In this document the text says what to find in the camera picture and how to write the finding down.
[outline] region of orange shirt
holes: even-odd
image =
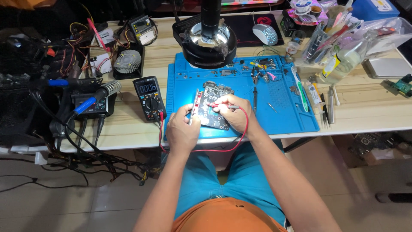
[[[257,206],[233,197],[203,201],[178,217],[172,232],[287,232]]]

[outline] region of round aluminum heatsink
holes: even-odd
[[[117,55],[114,68],[120,73],[132,73],[139,68],[141,62],[142,57],[138,51],[125,50]]]

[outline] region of blue shorts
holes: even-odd
[[[282,142],[274,143],[283,152]],[[216,168],[204,152],[191,153],[183,172],[175,219],[202,201],[217,197],[233,197],[262,209],[280,225],[285,223],[278,201],[270,189],[259,159],[249,142],[235,151],[229,177],[219,183]]]

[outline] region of white mouse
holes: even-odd
[[[253,26],[255,34],[264,44],[272,46],[278,43],[278,35],[273,27],[266,24],[256,24]]]

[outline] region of toothbrush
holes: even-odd
[[[297,88],[299,89],[299,92],[300,92],[300,99],[302,100],[303,108],[305,109],[305,112],[308,112],[309,111],[308,102],[306,101],[306,98],[303,95],[302,83],[296,76],[297,68],[296,66],[292,66],[291,69],[292,69],[293,76],[295,77]]]

